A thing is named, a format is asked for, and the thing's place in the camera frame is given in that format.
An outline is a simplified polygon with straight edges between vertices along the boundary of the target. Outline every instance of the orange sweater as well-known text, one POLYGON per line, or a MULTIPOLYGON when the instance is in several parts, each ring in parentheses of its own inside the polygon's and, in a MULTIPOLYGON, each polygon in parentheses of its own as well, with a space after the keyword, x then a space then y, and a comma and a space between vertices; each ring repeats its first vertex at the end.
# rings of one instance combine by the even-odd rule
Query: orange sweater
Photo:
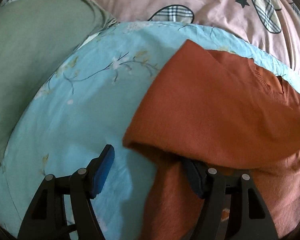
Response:
POLYGON ((178 155, 254 169, 280 237, 300 220, 300 95, 252 59, 186 41, 149 88, 123 144, 158 165, 141 240, 179 240, 197 221, 202 200, 178 155))

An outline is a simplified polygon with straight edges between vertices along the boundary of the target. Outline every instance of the green pillow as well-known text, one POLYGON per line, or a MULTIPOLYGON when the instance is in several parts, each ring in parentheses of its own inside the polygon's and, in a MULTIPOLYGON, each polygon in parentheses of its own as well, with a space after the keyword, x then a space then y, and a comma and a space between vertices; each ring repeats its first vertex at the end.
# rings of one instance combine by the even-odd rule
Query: green pillow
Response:
POLYGON ((88 0, 18 0, 0 8, 0 163, 39 88, 90 34, 114 22, 88 0))

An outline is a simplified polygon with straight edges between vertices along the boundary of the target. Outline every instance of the flower print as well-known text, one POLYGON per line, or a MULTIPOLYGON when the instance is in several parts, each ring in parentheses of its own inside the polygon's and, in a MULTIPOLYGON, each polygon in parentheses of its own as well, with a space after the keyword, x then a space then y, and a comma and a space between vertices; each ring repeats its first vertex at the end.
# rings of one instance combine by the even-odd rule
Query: flower print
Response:
POLYGON ((123 57, 115 59, 115 57, 112 58, 112 68, 114 70, 118 69, 123 63, 129 60, 129 57, 123 57))
POLYGON ((127 25, 126 31, 124 33, 142 30, 142 29, 144 29, 146 27, 150 27, 152 25, 154 25, 154 24, 150 23, 150 22, 132 22, 127 25))
POLYGON ((35 94, 34 99, 38 99, 44 95, 48 95, 51 93, 50 89, 46 89, 46 86, 43 85, 42 87, 40 87, 40 89, 38 90, 38 92, 35 94))
POLYGON ((64 62, 55 72, 56 77, 58 78, 61 74, 64 73, 68 68, 73 68, 77 63, 78 56, 74 57, 69 62, 64 62))
POLYGON ((228 46, 221 46, 217 50, 219 50, 219 51, 227 51, 227 52, 229 52, 231 54, 236 54, 233 50, 229 50, 228 46))

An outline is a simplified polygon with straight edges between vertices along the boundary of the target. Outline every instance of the dark star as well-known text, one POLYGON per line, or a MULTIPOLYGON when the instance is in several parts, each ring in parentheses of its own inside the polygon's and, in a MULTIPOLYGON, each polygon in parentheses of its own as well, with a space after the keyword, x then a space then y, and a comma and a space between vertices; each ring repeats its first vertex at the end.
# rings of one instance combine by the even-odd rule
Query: dark star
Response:
POLYGON ((240 3, 242 8, 244 8, 246 5, 250 6, 250 4, 247 3, 247 0, 235 0, 237 3, 240 3))

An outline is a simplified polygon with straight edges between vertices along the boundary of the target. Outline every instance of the pink duvet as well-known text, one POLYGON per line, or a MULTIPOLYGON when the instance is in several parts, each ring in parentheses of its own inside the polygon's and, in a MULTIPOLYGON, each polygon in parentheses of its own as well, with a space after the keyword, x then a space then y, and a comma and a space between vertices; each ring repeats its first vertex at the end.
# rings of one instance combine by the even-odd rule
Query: pink duvet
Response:
POLYGON ((180 21, 224 29, 300 75, 300 11, 292 0, 93 1, 119 21, 180 21))

